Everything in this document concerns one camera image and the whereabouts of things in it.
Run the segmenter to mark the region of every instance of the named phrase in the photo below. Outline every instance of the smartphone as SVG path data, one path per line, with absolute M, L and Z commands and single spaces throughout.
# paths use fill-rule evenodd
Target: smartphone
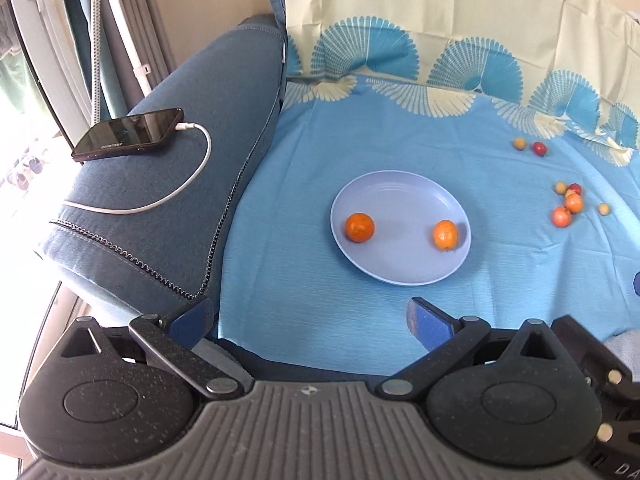
M 84 134 L 71 157 L 84 162 L 154 150 L 168 139 L 183 117 L 181 108 L 170 108 L 100 122 Z

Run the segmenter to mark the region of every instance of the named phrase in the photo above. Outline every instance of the phone screen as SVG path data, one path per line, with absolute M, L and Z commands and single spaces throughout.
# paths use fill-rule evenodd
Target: phone screen
M 180 108 L 158 110 L 148 114 L 103 121 L 89 129 L 80 139 L 73 155 L 159 144 L 182 118 Z

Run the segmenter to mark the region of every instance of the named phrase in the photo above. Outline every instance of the light purple plate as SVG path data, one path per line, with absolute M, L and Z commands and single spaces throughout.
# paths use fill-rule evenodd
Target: light purple plate
M 376 230 L 362 244 L 344 235 L 353 213 L 373 218 Z M 458 227 L 458 245 L 440 251 L 433 228 L 440 220 Z M 469 220 L 458 201 L 442 186 L 415 173 L 375 171 L 340 190 L 331 208 L 331 231 L 340 250 L 360 270 L 395 285 L 428 285 L 458 270 L 471 246 Z

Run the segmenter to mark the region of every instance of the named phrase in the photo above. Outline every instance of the blue denim armrest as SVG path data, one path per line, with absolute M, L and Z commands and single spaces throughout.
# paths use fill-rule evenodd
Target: blue denim armrest
M 284 41 L 273 18 L 248 20 L 180 66 L 132 111 L 180 107 L 185 121 L 211 134 L 209 162 L 180 195 L 133 215 L 63 207 L 59 217 L 106 238 L 190 294 L 206 278 L 213 245 L 206 294 L 217 305 L 228 229 L 280 110 Z M 205 148 L 202 133 L 188 130 L 149 155 L 88 162 L 69 200 L 106 208 L 153 202 L 193 173 Z M 76 294 L 111 313 L 164 314 L 187 301 L 124 256 L 66 228 L 53 227 L 40 253 Z

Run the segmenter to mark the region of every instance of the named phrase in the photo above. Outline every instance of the plate rim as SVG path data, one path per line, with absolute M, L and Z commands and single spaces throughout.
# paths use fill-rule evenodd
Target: plate rim
M 356 180 L 359 180 L 361 178 L 364 178 L 366 176 L 372 175 L 372 174 L 377 174 L 377 173 L 404 173 L 404 174 L 409 174 L 412 176 L 417 176 L 419 178 L 422 178 L 424 180 L 427 180 L 428 182 L 431 182 L 432 184 L 435 184 L 437 187 L 439 187 L 441 190 L 444 191 L 444 193 L 446 193 L 448 196 L 450 196 L 453 201 L 458 204 L 460 211 L 462 211 L 462 214 L 464 215 L 465 218 L 465 224 L 466 224 L 466 235 L 468 236 L 469 239 L 469 244 L 466 247 L 466 251 L 464 256 L 462 257 L 462 259 L 460 260 L 460 263 L 457 264 L 456 267 L 454 267 L 453 270 L 451 270 L 450 272 L 448 272 L 447 274 L 445 274 L 444 276 L 438 278 L 437 280 L 431 280 L 429 282 L 420 282 L 420 283 L 407 283 L 407 282 L 395 282 L 394 280 L 388 280 L 386 278 L 383 278 L 382 276 L 379 276 L 377 274 L 374 274 L 373 272 L 370 272 L 367 269 L 364 269 L 361 265 L 359 265 L 358 263 L 354 262 L 353 259 L 351 259 L 351 257 L 346 253 L 346 251 L 344 250 L 343 246 L 341 245 L 341 243 L 338 241 L 338 237 L 335 235 L 335 229 L 334 229 L 334 208 L 335 208 L 335 203 L 338 201 L 338 199 L 340 198 L 340 195 L 342 194 L 342 192 L 347 189 L 347 187 L 349 187 L 351 184 L 353 184 Z M 445 189 L 444 187 L 442 187 L 440 184 L 438 184 L 436 181 L 431 180 L 430 178 L 427 178 L 421 174 L 418 173 L 412 173 L 411 171 L 403 171 L 403 170 L 377 170 L 377 171 L 369 171 L 369 173 L 363 173 L 357 177 L 355 177 L 354 179 L 350 180 L 349 182 L 347 182 L 344 186 L 342 186 L 342 189 L 338 192 L 338 194 L 335 196 L 333 203 L 331 204 L 331 211 L 329 211 L 329 224 L 331 225 L 331 234 L 334 236 L 334 241 L 335 244 L 339 247 L 340 251 L 342 252 L 342 254 L 344 254 L 344 256 L 346 256 L 346 258 L 358 269 L 360 269 L 362 272 L 364 272 L 365 274 L 368 274 L 369 276 L 371 276 L 372 278 L 375 278 L 377 280 L 380 280 L 380 282 L 385 282 L 385 283 L 390 283 L 391 285 L 400 285 L 400 286 L 421 286 L 421 285 L 431 285 L 432 283 L 437 283 L 440 282 L 441 280 L 444 280 L 445 278 L 448 278 L 450 275 L 452 275 L 454 272 L 456 272 L 461 266 L 462 264 L 465 262 L 466 257 L 469 255 L 469 251 L 471 250 L 471 224 L 469 223 L 469 218 L 466 215 L 466 211 L 465 209 L 462 207 L 462 205 L 460 204 L 460 202 L 458 202 L 458 199 L 456 197 L 454 197 L 447 189 Z

